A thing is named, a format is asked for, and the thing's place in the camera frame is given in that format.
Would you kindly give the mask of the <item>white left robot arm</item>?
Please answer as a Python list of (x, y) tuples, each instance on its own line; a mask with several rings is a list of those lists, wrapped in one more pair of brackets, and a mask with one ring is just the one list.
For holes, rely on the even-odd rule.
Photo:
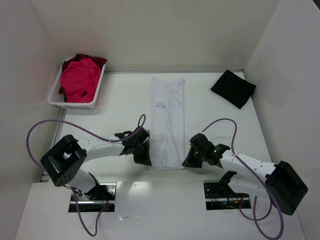
[(104, 140), (77, 140), (69, 134), (59, 140), (40, 160), (56, 187), (70, 186), (90, 200), (107, 196), (107, 190), (95, 176), (81, 166), (95, 159), (133, 155), (136, 164), (151, 166), (150, 131), (137, 127), (133, 132), (116, 133)]

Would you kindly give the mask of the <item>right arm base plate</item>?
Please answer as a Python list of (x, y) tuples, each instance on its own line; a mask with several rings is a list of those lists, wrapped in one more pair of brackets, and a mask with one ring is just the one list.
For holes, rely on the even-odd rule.
[(205, 205), (207, 211), (251, 209), (249, 195), (223, 190), (218, 181), (203, 182)]

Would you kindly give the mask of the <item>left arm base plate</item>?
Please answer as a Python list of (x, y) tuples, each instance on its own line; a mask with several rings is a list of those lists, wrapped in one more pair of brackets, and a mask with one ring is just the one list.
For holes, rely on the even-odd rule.
[(81, 213), (98, 213), (103, 208), (106, 208), (104, 212), (114, 212), (117, 184), (101, 183), (101, 188), (102, 190), (94, 198), (75, 188), (76, 194), (71, 193), (68, 212), (77, 213), (76, 200)]

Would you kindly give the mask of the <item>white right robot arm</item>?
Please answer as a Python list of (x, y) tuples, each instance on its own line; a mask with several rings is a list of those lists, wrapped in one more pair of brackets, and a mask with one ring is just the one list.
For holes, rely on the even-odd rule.
[(225, 195), (248, 194), (265, 199), (272, 195), (285, 215), (293, 215), (308, 192), (289, 163), (265, 162), (233, 152), (229, 146), (214, 145), (198, 133), (190, 139), (190, 150), (182, 166), (201, 168), (204, 162), (226, 171), (218, 182)]

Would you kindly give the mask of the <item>white t shirt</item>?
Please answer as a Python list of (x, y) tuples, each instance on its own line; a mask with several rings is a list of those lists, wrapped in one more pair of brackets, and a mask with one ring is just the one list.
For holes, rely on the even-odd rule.
[(185, 160), (185, 80), (150, 80), (151, 170), (181, 170)]

